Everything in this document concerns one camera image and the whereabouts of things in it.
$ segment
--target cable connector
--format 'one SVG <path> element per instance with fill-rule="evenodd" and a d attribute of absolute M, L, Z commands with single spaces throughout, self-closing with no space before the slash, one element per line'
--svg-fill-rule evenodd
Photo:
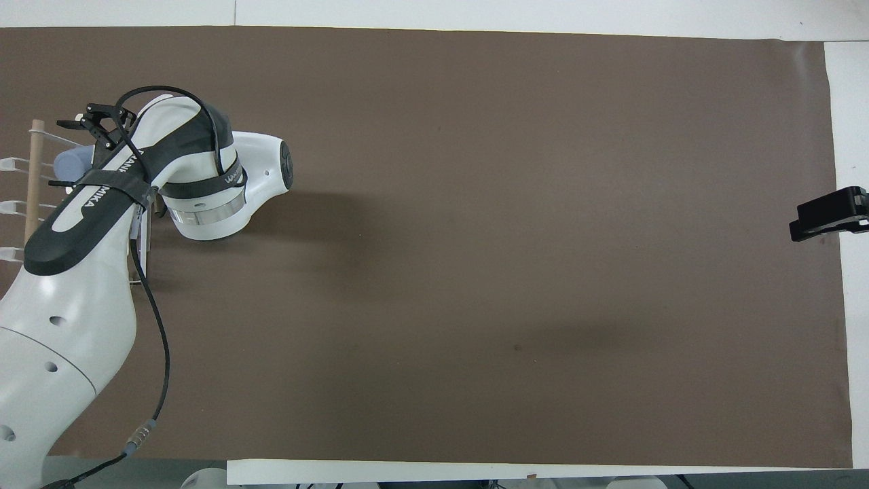
<path fill-rule="evenodd" d="M 123 448 L 123 453 L 125 453 L 127 457 L 131 456 L 133 452 L 138 450 L 139 447 L 145 443 L 145 439 L 148 438 L 148 435 L 151 434 L 151 430 L 156 426 L 157 422 L 153 419 L 149 419 L 142 423 L 142 425 L 139 426 L 127 439 L 127 445 Z"/>

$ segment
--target metal ring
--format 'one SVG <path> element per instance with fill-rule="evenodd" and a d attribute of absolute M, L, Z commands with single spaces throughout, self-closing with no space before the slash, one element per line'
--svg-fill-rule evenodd
<path fill-rule="evenodd" d="M 169 208 L 172 214 L 172 220 L 181 224 L 213 224 L 229 218 L 244 207 L 246 200 L 244 198 L 244 189 L 238 192 L 232 200 L 224 205 L 208 209 L 207 211 L 176 211 Z"/>

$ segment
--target black clamp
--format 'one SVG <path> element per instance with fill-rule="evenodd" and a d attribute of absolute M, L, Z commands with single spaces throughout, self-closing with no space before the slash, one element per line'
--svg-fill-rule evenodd
<path fill-rule="evenodd" d="M 791 226 L 791 240 L 803 241 L 828 232 L 867 232 L 869 197 L 862 187 L 845 187 L 824 197 L 797 205 L 798 219 Z"/>
<path fill-rule="evenodd" d="M 145 209 L 150 206 L 156 194 L 156 187 L 130 173 L 120 171 L 90 170 L 79 178 L 75 185 L 97 185 L 118 189 Z"/>
<path fill-rule="evenodd" d="M 108 131 L 103 127 L 102 122 L 104 119 L 111 119 L 114 111 L 114 105 L 88 104 L 87 112 L 82 114 L 80 119 L 77 121 L 60 120 L 57 121 L 57 125 L 64 129 L 86 130 L 96 139 L 98 145 L 107 150 L 113 150 L 120 142 L 120 137 L 117 134 L 118 129 Z M 121 121 L 122 127 L 129 128 L 136 121 L 136 114 L 122 108 L 118 112 L 118 120 Z"/>

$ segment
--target wooden dowel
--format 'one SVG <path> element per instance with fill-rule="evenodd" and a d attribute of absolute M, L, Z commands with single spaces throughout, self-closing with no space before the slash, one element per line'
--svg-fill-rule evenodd
<path fill-rule="evenodd" d="M 45 122 L 33 119 L 34 131 L 45 131 Z M 27 174 L 27 211 L 24 218 L 24 243 L 39 226 L 39 176 L 42 173 L 43 135 L 30 133 L 30 165 Z"/>

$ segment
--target black cable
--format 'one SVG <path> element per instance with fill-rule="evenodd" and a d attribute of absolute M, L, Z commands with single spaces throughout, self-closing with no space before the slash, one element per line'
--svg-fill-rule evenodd
<path fill-rule="evenodd" d="M 81 481 L 87 479 L 88 477 L 94 475 L 95 473 L 100 472 L 102 469 L 104 469 L 106 467 L 113 466 L 114 464 L 116 464 L 116 463 L 118 463 L 121 460 L 126 459 L 126 458 L 127 458 L 127 454 L 121 453 L 117 457 L 114 457 L 112 460 L 106 460 L 105 462 L 102 462 L 102 464 L 90 469 L 89 471 L 82 472 L 82 473 L 76 475 L 74 478 L 70 479 L 69 485 L 72 486 L 73 484 L 81 482 Z"/>
<path fill-rule="evenodd" d="M 691 483 L 688 482 L 688 479 L 686 479 L 684 475 L 682 475 L 682 474 L 676 474 L 676 477 L 678 477 L 679 480 L 682 481 L 682 484 L 684 484 L 685 487 L 687 487 L 688 489 L 694 489 L 694 486 L 692 486 Z"/>
<path fill-rule="evenodd" d="M 211 121 L 211 129 L 213 131 L 212 138 L 214 138 L 216 165 L 217 165 L 217 169 L 218 169 L 217 173 L 222 174 L 222 163 L 221 163 L 221 159 L 220 159 L 220 145 L 218 144 L 218 140 L 217 140 L 217 127 L 215 125 L 214 118 L 211 116 L 210 112 L 208 111 L 208 108 L 205 107 L 205 104 L 202 102 L 202 100 L 200 100 L 199 97 L 193 95 L 192 93 L 190 93 L 186 90 L 177 89 L 175 87 L 169 87 L 169 86 L 165 86 L 165 85 L 155 85 L 152 87 L 142 87 L 142 88 L 128 91 L 126 94 L 124 94 L 123 96 L 121 96 L 121 98 L 118 99 L 117 103 L 115 104 L 115 110 L 113 111 L 113 113 L 111 115 L 112 120 L 115 122 L 115 125 L 117 126 L 118 132 L 121 134 L 121 138 L 126 143 L 126 145 L 130 148 L 130 150 L 133 151 L 133 154 L 136 155 L 136 157 L 138 158 L 139 164 L 142 165 L 142 168 L 145 170 L 146 175 L 148 173 L 148 168 L 147 168 L 147 166 L 145 166 L 144 162 L 142 161 L 142 153 L 139 151 L 138 148 L 136 148 L 136 145 L 133 144 L 132 138 L 129 136 L 129 133 L 123 127 L 123 124 L 121 124 L 120 114 L 121 114 L 121 109 L 123 107 L 123 102 L 125 102 L 128 98 L 133 97 L 136 94 L 143 93 L 145 91 L 156 91 L 156 90 L 174 91 L 174 92 L 180 93 L 186 97 L 191 98 L 194 102 L 197 102 L 202 107 L 202 109 L 205 111 L 205 115 L 208 116 L 209 121 Z M 145 295 L 148 296 L 148 302 L 150 302 L 151 310 L 153 310 L 153 312 L 154 312 L 154 319 L 157 322 L 157 328 L 160 330 L 160 339 L 163 342 L 163 388 L 160 391 L 160 399 L 157 401 L 157 406 L 154 409 L 154 414 L 151 415 L 151 421 L 157 421 L 157 418 L 160 417 L 160 411 L 163 410 L 163 404 L 166 402 L 166 394 L 169 392 L 169 372 L 170 372 L 169 340 L 166 338 L 166 328 L 163 327 L 163 319 L 160 317 L 160 310 L 157 308 L 157 302 L 154 300 L 154 294 L 151 293 L 151 287 L 148 284 L 148 279 L 145 277 L 145 273 L 142 270 L 142 263 L 139 261 L 139 253 L 136 249 L 135 239 L 131 239 L 129 241 L 129 252 L 133 256 L 133 265 L 136 267 L 136 273 L 139 274 L 139 278 L 141 280 L 142 287 L 145 290 Z M 132 452 L 128 452 L 127 448 L 125 447 L 124 451 L 121 452 L 121 454 L 119 454 L 117 457 L 114 457 L 111 460 L 106 460 L 105 462 L 102 462 L 102 464 L 95 466 L 94 468 L 92 468 L 88 471 L 85 471 L 85 472 L 82 472 L 82 473 L 76 475 L 74 478 L 69 479 L 68 481 L 66 481 L 65 483 L 63 483 L 59 487 L 72 487 L 75 483 L 81 482 L 82 480 L 87 479 L 91 475 L 94 475 L 95 473 L 100 472 L 102 469 L 104 469 L 106 467 L 111 467 L 114 464 L 120 462 L 121 460 L 126 459 L 131 453 Z"/>
<path fill-rule="evenodd" d="M 160 339 L 163 342 L 163 389 L 160 392 L 160 400 L 157 402 L 157 407 L 151 419 L 157 421 L 160 416 L 160 411 L 163 409 L 163 403 L 166 402 L 166 393 L 169 391 L 169 340 L 166 338 L 166 328 L 163 327 L 163 319 L 160 318 L 160 310 L 157 309 L 157 302 L 154 300 L 154 294 L 151 293 L 151 287 L 148 284 L 148 279 L 142 270 L 142 263 L 139 261 L 139 253 L 136 249 L 135 239 L 129 241 L 129 253 L 133 255 L 133 265 L 136 266 L 136 273 L 139 274 L 139 279 L 142 280 L 142 288 L 145 290 L 145 295 L 148 296 L 148 302 L 151 303 L 151 309 L 154 311 L 154 319 L 157 322 L 157 328 L 160 330 Z"/>
<path fill-rule="evenodd" d="M 194 102 L 199 104 L 200 107 L 202 107 L 202 111 L 205 112 L 205 116 L 209 119 L 209 122 L 211 122 L 211 139 L 212 139 L 211 143 L 215 147 L 215 169 L 217 170 L 218 175 L 222 175 L 223 173 L 225 173 L 225 171 L 223 170 L 223 161 L 221 160 L 221 155 L 220 155 L 220 141 L 218 140 L 218 136 L 217 136 L 217 124 L 215 123 L 214 117 L 211 116 L 211 111 L 209 111 L 209 108 L 205 106 L 205 103 L 201 100 L 201 98 L 197 97 L 196 95 L 193 95 L 192 93 L 186 91 L 185 89 L 181 89 L 181 88 L 177 88 L 177 87 L 173 87 L 173 86 L 169 86 L 169 85 L 149 85 L 149 86 L 145 86 L 145 87 L 139 87 L 137 89 L 130 90 L 127 93 L 121 95 L 121 97 L 117 99 L 117 102 L 115 102 L 115 109 L 111 113 L 111 120 L 114 121 L 115 125 L 118 127 L 118 129 L 119 129 L 118 132 L 120 132 L 120 134 L 121 134 L 121 139 L 123 139 L 124 143 L 126 143 L 127 146 L 130 148 L 130 150 L 133 151 L 133 154 L 136 156 L 136 159 L 141 162 L 142 161 L 142 153 L 139 151 L 138 148 L 136 148 L 136 145 L 133 144 L 133 140 L 130 137 L 129 132 L 124 130 L 123 125 L 121 124 L 121 114 L 123 113 L 123 103 L 124 102 L 126 102 L 127 100 L 129 100 L 131 97 L 133 97 L 135 95 L 138 95 L 140 93 L 145 93 L 147 91 L 170 91 L 173 93 L 177 93 L 179 95 L 184 95 L 185 97 L 189 98 L 190 100 L 193 100 Z M 143 168 L 145 170 L 146 177 L 149 178 L 148 181 L 150 183 L 152 178 L 150 178 L 148 175 L 148 168 L 144 164 L 143 164 Z"/>

